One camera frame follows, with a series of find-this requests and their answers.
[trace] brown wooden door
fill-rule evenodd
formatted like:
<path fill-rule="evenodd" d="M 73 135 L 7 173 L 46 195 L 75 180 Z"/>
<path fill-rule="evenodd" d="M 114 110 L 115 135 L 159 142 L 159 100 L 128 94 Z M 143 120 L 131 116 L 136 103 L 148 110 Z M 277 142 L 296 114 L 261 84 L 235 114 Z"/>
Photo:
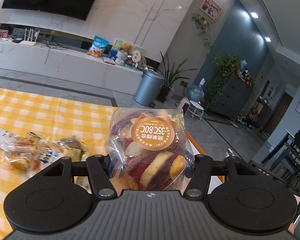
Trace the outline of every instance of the brown wooden door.
<path fill-rule="evenodd" d="M 281 121 L 282 117 L 286 113 L 291 101 L 292 97 L 289 96 L 286 92 L 284 92 L 282 98 L 280 99 L 276 109 L 272 113 L 269 121 L 266 123 L 263 130 L 265 130 L 268 134 L 272 134 L 274 129 L 277 127 L 279 122 Z"/>

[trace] yellow checkered tablecloth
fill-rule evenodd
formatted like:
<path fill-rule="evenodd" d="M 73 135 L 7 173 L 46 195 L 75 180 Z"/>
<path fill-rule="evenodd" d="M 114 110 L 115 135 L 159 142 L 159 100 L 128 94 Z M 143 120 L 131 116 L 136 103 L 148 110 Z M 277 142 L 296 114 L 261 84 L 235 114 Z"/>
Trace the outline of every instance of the yellow checkered tablecloth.
<path fill-rule="evenodd" d="M 77 135 L 90 155 L 106 154 L 104 143 L 115 109 L 0 88 L 1 128 L 21 136 L 30 131 L 51 135 L 52 140 Z M 25 175 L 0 167 L 0 239 L 12 231 L 3 212 L 3 201 L 25 180 Z"/>

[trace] ceiling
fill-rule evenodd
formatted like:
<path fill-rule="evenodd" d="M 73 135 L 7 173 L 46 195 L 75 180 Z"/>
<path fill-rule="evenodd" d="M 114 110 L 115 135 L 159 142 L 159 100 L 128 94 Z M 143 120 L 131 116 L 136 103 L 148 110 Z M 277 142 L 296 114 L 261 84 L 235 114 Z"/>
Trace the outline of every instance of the ceiling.
<path fill-rule="evenodd" d="M 260 32 L 270 37 L 268 47 L 286 82 L 300 84 L 300 0 L 240 0 Z"/>

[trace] blue metal trash can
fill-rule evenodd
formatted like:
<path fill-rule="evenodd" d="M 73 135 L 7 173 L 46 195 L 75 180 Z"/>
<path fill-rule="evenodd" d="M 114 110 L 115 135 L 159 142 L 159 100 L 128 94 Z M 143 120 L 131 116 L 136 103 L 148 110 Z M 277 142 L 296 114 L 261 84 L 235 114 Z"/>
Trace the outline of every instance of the blue metal trash can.
<path fill-rule="evenodd" d="M 134 100 L 143 106 L 149 106 L 158 95 L 163 82 L 162 74 L 147 70 L 143 73 L 143 79 Z"/>

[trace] white marble tv stand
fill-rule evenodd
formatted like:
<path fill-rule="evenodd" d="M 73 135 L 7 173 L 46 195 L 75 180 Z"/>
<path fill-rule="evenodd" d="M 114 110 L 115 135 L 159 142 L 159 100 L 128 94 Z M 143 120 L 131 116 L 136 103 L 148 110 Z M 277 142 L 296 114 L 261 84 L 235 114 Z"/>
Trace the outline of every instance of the white marble tv stand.
<path fill-rule="evenodd" d="M 142 72 L 76 50 L 26 46 L 0 39 L 0 68 L 69 80 L 134 95 Z"/>

